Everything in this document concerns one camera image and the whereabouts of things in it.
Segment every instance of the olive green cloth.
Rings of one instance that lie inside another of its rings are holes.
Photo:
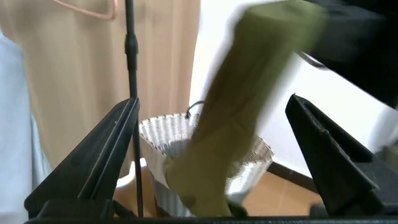
[[[170,189],[194,215],[231,215],[224,195],[228,170],[251,149],[259,113],[289,57],[312,45],[324,15],[319,6],[298,0],[245,10],[191,141],[165,167]]]

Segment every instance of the baseboard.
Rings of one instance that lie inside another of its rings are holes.
[[[285,180],[288,180],[294,184],[297,184],[305,189],[311,190],[312,192],[318,193],[317,188],[312,178],[307,177],[301,173],[291,170],[283,165],[273,162],[267,170],[268,172],[275,174]]]

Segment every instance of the light blue cloth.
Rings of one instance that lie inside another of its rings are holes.
[[[0,159],[0,223],[24,223],[24,200],[51,168],[30,110],[22,50],[1,29]]]

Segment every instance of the laundry basket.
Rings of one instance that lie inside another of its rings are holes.
[[[162,212],[172,217],[193,216],[178,195],[167,186],[164,176],[166,157],[173,159],[190,139],[199,114],[169,114],[143,120],[139,125],[141,148],[150,170],[155,201]],[[233,203],[241,205],[272,163],[273,152],[260,137],[253,139],[252,150],[230,170],[225,193]]]

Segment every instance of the curtain fold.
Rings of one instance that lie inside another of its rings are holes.
[[[111,1],[65,1],[97,12]],[[135,0],[140,119],[185,111],[200,0]],[[102,21],[52,1],[0,0],[0,25],[24,51],[42,147],[57,166],[119,101],[128,98],[124,1]],[[129,170],[131,150],[122,174]]]

